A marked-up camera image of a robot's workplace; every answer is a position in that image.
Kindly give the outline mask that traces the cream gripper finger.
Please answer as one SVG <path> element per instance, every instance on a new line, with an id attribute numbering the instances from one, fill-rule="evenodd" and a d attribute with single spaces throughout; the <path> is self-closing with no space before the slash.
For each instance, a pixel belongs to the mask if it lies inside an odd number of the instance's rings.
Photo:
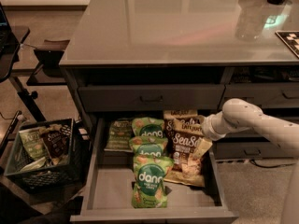
<path id="1" fill-rule="evenodd" d="M 208 152 L 208 150 L 212 147 L 212 141 L 208 138 L 201 138 L 197 142 L 197 146 L 193 153 L 189 155 L 187 168 L 196 168 L 201 165 L 201 161 L 203 156 Z"/>

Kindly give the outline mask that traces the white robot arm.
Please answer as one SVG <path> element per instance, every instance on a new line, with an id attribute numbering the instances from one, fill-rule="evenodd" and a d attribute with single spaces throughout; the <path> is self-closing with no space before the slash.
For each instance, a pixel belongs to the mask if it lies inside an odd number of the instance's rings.
<path id="1" fill-rule="evenodd" d="M 198 119 L 201 134 L 212 141 L 228 133 L 253 130 L 292 157 L 299 158 L 299 125 L 265 115 L 260 107 L 242 99 L 227 100 L 221 112 Z M 299 224 L 299 161 L 293 168 L 280 224 Z"/>

